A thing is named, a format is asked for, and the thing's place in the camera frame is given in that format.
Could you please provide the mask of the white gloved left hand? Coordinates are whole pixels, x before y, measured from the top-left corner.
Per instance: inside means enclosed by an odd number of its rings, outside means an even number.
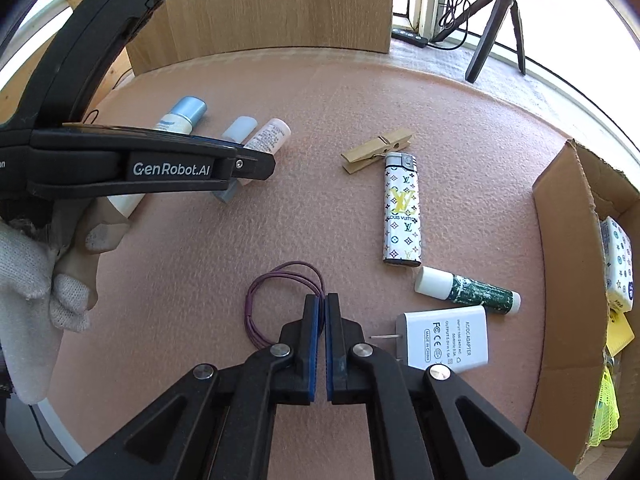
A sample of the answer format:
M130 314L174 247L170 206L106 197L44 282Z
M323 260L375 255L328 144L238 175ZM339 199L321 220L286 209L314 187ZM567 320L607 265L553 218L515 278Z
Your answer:
M90 327L100 255L129 228L106 197L58 200L41 228L1 223L1 349L23 403L47 397L63 334Z

